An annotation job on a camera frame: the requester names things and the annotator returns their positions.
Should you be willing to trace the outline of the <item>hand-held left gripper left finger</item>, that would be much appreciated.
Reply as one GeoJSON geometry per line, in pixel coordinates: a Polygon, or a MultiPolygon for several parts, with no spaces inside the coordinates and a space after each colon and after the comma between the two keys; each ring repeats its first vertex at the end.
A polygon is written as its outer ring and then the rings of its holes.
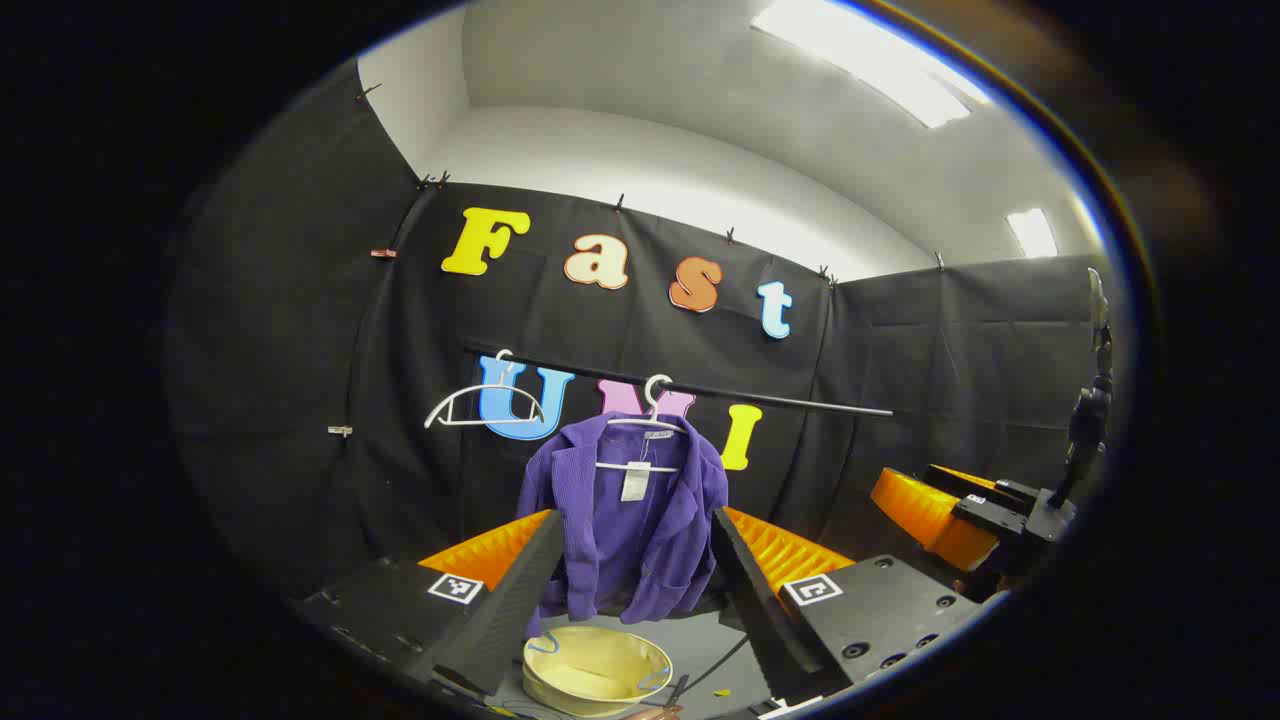
{"type": "Polygon", "coordinates": [[[543,510],[428,559],[378,559],[296,603],[296,611],[366,666],[426,694],[439,675],[495,694],[564,548],[563,521],[543,510]]]}

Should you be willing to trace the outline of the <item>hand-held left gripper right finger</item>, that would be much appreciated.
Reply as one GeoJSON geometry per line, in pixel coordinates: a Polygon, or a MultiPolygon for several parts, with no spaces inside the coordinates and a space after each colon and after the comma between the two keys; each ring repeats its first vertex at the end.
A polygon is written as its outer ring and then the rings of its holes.
{"type": "Polygon", "coordinates": [[[765,683],[790,703],[883,684],[956,644],[1006,598],[968,600],[891,555],[805,566],[773,582],[768,560],[790,568],[824,547],[733,509],[716,510],[712,533],[724,592],[765,683]]]}

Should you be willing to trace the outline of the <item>yellow round laundry hamper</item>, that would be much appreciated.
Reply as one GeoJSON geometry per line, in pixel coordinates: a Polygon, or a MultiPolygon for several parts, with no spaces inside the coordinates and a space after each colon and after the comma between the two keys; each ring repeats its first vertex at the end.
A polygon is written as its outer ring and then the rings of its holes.
{"type": "Polygon", "coordinates": [[[525,693],[575,717],[623,712],[666,688],[675,665],[658,644],[607,626],[561,626],[525,642],[525,693]]]}

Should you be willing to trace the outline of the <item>purple ribbed cardigan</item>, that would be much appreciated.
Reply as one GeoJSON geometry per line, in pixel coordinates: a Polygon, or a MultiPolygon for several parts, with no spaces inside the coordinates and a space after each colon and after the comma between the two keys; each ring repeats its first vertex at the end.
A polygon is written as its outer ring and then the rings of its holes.
{"type": "Polygon", "coordinates": [[[611,427],[623,413],[576,421],[552,436],[527,461],[516,518],[554,509],[564,548],[526,638],[543,633],[544,618],[582,623],[602,610],[625,624],[658,623],[691,612],[716,571],[714,512],[728,502],[719,451],[686,418],[687,437],[659,439],[648,460],[675,473],[596,469],[596,462],[639,459],[643,428],[611,427]]]}

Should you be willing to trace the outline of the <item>white clothes hanger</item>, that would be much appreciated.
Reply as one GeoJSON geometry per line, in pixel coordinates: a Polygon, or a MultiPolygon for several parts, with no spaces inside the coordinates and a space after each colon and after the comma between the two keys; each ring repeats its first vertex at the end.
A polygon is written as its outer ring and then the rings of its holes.
{"type": "Polygon", "coordinates": [[[620,470],[632,473],[634,475],[646,475],[652,473],[666,474],[678,470],[677,468],[667,468],[648,460],[649,448],[653,442],[659,439],[673,439],[676,436],[689,436],[687,430],[678,423],[660,420],[660,405],[655,391],[658,386],[669,386],[671,383],[673,383],[673,379],[667,374],[650,375],[643,387],[643,397],[648,401],[648,410],[640,414],[625,413],[623,416],[608,420],[608,425],[611,427],[636,427],[644,429],[639,459],[634,459],[623,464],[598,461],[596,469],[620,470]]]}
{"type": "Polygon", "coordinates": [[[515,378],[517,363],[509,348],[502,348],[494,356],[488,357],[498,365],[499,372],[489,382],[489,375],[483,374],[483,380],[477,384],[465,386],[442,398],[422,421],[425,430],[434,425],[439,427],[486,427],[494,430],[497,427],[538,427],[548,423],[547,411],[539,397],[534,397],[525,389],[520,389],[511,380],[515,378]],[[476,398],[475,418],[454,418],[458,401],[474,396],[476,398]],[[516,416],[512,404],[517,397],[527,401],[525,416],[516,416]]]}

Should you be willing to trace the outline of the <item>dark tripod stand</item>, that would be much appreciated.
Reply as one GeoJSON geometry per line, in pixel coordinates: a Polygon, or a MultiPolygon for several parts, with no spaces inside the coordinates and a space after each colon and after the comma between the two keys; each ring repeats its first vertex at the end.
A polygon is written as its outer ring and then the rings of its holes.
{"type": "Polygon", "coordinates": [[[1068,424],[1068,452],[1062,479],[1047,500],[1057,511],[1073,491],[1091,474],[1094,461],[1103,452],[1108,416],[1114,400],[1114,334],[1110,325],[1110,302],[1097,269],[1089,266],[1091,351],[1096,373],[1089,386],[1082,388],[1068,424]]]}

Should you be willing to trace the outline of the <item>black garment rack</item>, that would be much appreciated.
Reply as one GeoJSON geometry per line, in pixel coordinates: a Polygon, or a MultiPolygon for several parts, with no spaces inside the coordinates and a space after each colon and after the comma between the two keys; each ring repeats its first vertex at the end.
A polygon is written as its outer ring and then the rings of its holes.
{"type": "Polygon", "coordinates": [[[494,382],[498,350],[515,355],[520,389],[539,397],[548,423],[538,427],[422,428],[435,488],[458,506],[458,536],[470,537],[516,519],[524,470],[554,434],[576,421],[617,410],[645,413],[643,384],[655,374],[660,414],[686,416],[721,454],[730,506],[819,541],[833,512],[844,456],[860,415],[850,397],[815,398],[818,356],[782,341],[731,345],[723,340],[660,340],[605,334],[467,334],[445,359],[421,372],[422,413],[448,393],[494,382]]]}

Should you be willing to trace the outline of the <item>small ceiling light panel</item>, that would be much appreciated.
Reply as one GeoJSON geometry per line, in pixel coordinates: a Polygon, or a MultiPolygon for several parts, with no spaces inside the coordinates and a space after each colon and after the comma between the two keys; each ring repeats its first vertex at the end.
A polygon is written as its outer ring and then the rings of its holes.
{"type": "Polygon", "coordinates": [[[1006,223],[1012,232],[1025,258],[1056,258],[1059,246],[1042,208],[1030,208],[1006,215],[1006,223]]]}

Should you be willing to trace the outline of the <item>black backdrop cloth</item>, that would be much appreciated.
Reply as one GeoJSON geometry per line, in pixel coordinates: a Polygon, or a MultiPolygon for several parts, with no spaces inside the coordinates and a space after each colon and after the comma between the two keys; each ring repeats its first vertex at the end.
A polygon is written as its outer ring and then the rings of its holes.
{"type": "Polygon", "coordinates": [[[1092,373],[1089,259],[829,287],[640,211],[484,184],[420,190],[360,86],[353,64],[339,68],[239,155],[180,246],[168,309],[182,456],[228,544],[283,594],[466,538],[457,501],[425,470],[417,418],[421,372],[472,333],[769,340],[815,354],[814,397],[861,405],[819,539],[858,556],[893,543],[867,500],[884,465],[1059,482],[1069,409],[1092,373]]]}

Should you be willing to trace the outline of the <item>large ceiling light panel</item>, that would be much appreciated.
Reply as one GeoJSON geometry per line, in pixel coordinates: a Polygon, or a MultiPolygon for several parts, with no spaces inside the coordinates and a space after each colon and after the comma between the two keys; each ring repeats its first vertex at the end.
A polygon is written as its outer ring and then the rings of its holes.
{"type": "Polygon", "coordinates": [[[772,0],[750,27],[847,72],[928,129],[992,104],[931,50],[847,3],[772,0]]]}

